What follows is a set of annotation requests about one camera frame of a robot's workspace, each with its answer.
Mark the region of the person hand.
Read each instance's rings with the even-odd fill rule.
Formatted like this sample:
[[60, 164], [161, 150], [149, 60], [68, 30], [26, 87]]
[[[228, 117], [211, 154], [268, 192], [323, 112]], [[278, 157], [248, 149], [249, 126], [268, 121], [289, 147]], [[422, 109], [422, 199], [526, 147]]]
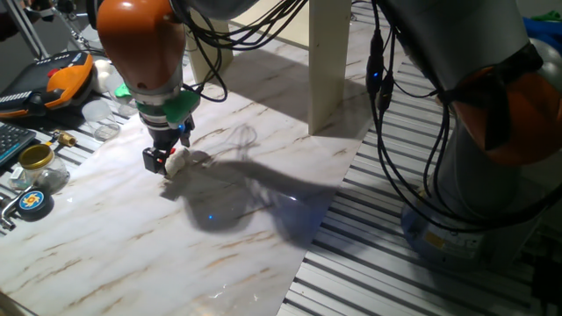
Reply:
[[54, 20], [53, 2], [51, 0], [25, 0], [24, 11], [32, 23], [39, 20], [52, 22]]

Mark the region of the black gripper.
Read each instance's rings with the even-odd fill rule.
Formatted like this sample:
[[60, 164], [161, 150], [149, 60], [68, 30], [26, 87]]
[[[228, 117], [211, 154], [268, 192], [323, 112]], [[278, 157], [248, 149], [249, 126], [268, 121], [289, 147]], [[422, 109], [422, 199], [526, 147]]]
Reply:
[[142, 151], [145, 169], [155, 174], [166, 175], [167, 152], [178, 142], [184, 147], [190, 147], [193, 129], [192, 118], [185, 120], [176, 129], [171, 128], [168, 124], [148, 124], [148, 133], [153, 139], [153, 147], [147, 147]]

